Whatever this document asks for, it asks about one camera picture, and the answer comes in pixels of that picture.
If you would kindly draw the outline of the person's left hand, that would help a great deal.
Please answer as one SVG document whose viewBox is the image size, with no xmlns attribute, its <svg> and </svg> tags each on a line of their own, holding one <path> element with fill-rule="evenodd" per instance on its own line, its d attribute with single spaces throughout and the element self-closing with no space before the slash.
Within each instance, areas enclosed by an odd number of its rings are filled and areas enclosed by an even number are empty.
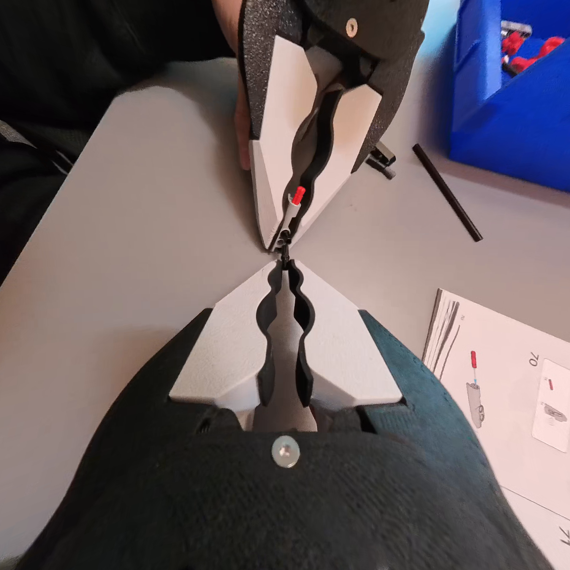
<svg viewBox="0 0 570 570">
<path fill-rule="evenodd" d="M 243 1 L 211 1 L 211 4 L 224 38 L 238 59 L 238 31 Z M 251 117 L 247 102 L 246 88 L 241 71 L 238 70 L 234 126 L 237 137 L 239 161 L 243 170 L 250 170 L 251 167 L 248 150 L 250 125 Z"/>
</svg>

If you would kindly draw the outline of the black toy rod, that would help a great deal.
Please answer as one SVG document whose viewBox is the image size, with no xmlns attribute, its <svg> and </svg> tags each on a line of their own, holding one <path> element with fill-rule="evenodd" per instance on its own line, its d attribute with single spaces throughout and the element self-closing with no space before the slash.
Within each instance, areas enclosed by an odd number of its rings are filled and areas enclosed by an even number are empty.
<svg viewBox="0 0 570 570">
<path fill-rule="evenodd" d="M 468 232 L 469 236 L 474 240 L 475 243 L 482 241 L 483 236 L 481 235 L 480 231 L 476 228 L 474 222 L 471 220 L 469 215 L 467 214 L 466 210 L 460 204 L 457 197 L 454 195 L 452 190 L 449 188 L 435 165 L 430 160 L 429 156 L 426 154 L 422 146 L 416 143 L 412 147 L 413 153 L 416 155 L 417 159 L 420 161 L 422 166 L 424 167 L 426 173 L 429 175 L 431 180 L 434 182 L 440 193 L 445 198 L 448 205 L 453 210 L 454 214 Z"/>
</svg>

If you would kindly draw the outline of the instruction booklet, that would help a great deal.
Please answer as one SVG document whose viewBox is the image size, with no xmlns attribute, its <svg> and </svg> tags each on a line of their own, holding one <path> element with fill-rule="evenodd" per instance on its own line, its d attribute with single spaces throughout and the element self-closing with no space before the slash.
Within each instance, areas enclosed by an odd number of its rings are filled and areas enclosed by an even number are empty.
<svg viewBox="0 0 570 570">
<path fill-rule="evenodd" d="M 533 541 L 569 569 L 569 343 L 438 289 L 422 359 Z"/>
</svg>

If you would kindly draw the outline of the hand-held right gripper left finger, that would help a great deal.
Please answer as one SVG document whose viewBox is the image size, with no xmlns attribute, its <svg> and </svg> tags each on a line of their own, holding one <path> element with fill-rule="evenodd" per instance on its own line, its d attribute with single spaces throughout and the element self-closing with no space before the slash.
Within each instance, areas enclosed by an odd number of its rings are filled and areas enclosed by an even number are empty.
<svg viewBox="0 0 570 570">
<path fill-rule="evenodd" d="M 275 361 L 268 329 L 277 316 L 283 264 L 272 261 L 211 310 L 169 398 L 231 410 L 245 431 L 274 393 Z"/>
</svg>

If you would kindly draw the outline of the red toy parts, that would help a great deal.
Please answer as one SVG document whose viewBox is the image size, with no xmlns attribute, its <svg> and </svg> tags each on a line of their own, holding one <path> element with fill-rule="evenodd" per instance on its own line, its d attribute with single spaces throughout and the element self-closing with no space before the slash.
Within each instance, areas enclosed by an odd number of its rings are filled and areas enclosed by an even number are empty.
<svg viewBox="0 0 570 570">
<path fill-rule="evenodd" d="M 502 71 L 515 77 L 565 43 L 566 38 L 532 38 L 532 26 L 510 20 L 501 21 Z"/>
</svg>

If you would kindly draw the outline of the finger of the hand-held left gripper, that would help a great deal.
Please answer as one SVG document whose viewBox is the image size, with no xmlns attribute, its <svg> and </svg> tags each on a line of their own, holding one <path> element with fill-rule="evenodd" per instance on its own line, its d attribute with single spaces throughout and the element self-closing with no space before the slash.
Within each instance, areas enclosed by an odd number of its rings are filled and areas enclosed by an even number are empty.
<svg viewBox="0 0 570 570">
<path fill-rule="evenodd" d="M 260 134 L 249 142 L 256 218 L 262 245 L 272 252 L 287 194 L 310 161 L 310 130 L 322 53 L 277 36 L 269 71 Z"/>
<path fill-rule="evenodd" d="M 300 239 L 352 175 L 382 96 L 368 85 L 324 95 L 316 118 L 316 148 L 300 176 L 305 193 L 289 244 Z"/>
</svg>

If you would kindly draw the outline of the blue plastic bin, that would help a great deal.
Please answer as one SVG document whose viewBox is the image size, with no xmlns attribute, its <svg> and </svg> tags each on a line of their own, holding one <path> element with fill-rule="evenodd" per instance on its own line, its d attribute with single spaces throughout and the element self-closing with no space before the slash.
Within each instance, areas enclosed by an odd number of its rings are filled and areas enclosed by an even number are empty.
<svg viewBox="0 0 570 570">
<path fill-rule="evenodd" d="M 501 21 L 565 43 L 523 73 L 501 63 Z M 569 191 L 569 1 L 461 1 L 450 158 Z"/>
</svg>

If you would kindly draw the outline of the grey toy connector brick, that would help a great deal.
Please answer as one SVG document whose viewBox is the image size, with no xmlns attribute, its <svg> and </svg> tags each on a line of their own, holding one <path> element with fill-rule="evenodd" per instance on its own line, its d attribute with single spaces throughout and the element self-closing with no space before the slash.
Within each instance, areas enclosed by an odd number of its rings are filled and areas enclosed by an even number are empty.
<svg viewBox="0 0 570 570">
<path fill-rule="evenodd" d="M 291 224 L 293 220 L 299 213 L 300 210 L 300 201 L 301 198 L 298 198 L 297 201 L 293 195 L 288 195 L 288 205 L 286 207 L 286 211 L 284 213 L 283 220 L 281 225 L 278 228 L 278 231 L 275 234 L 275 240 L 273 244 L 272 251 L 281 248 L 285 245 L 289 245 L 291 243 L 292 236 L 294 234 L 294 230 L 291 229 Z"/>
</svg>

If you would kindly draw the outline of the grey desk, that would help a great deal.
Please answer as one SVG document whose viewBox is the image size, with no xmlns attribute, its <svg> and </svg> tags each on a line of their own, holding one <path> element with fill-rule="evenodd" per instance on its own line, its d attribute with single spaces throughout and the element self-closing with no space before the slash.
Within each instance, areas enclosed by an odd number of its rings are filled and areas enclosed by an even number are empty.
<svg viewBox="0 0 570 570">
<path fill-rule="evenodd" d="M 235 158 L 236 66 L 119 96 L 1 286 L 1 562 L 25 552 L 134 374 L 270 261 Z M 420 55 L 383 142 L 293 255 L 422 354 L 438 288 L 569 341 L 569 195 L 449 161 L 445 58 Z M 475 243 L 412 151 L 483 236 Z"/>
</svg>

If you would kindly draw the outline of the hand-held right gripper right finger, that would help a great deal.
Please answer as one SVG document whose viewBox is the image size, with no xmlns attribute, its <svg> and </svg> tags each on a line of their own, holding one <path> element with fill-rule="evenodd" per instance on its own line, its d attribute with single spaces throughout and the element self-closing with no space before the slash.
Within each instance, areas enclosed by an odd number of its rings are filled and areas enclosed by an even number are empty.
<svg viewBox="0 0 570 570">
<path fill-rule="evenodd" d="M 303 263 L 287 267 L 302 329 L 295 375 L 303 407 L 335 413 L 399 402 L 402 392 L 358 307 Z"/>
</svg>

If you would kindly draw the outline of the black and grey toy part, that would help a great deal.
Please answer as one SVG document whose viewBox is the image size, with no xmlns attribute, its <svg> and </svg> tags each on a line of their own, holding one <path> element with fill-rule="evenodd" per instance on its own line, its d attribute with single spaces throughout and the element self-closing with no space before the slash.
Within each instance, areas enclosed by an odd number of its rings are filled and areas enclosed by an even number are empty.
<svg viewBox="0 0 570 570">
<path fill-rule="evenodd" d="M 371 150 L 365 163 L 381 173 L 388 180 L 395 178 L 395 171 L 392 166 L 396 162 L 395 153 L 393 153 L 384 143 L 379 141 Z"/>
</svg>

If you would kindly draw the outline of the person's dark clothing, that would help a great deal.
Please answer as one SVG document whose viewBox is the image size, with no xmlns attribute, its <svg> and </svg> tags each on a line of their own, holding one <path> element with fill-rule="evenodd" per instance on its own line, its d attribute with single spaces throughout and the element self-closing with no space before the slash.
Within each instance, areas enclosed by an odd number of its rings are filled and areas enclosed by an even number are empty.
<svg viewBox="0 0 570 570">
<path fill-rule="evenodd" d="M 1 281 L 113 99 L 238 51 L 242 1 L 1 1 Z"/>
</svg>

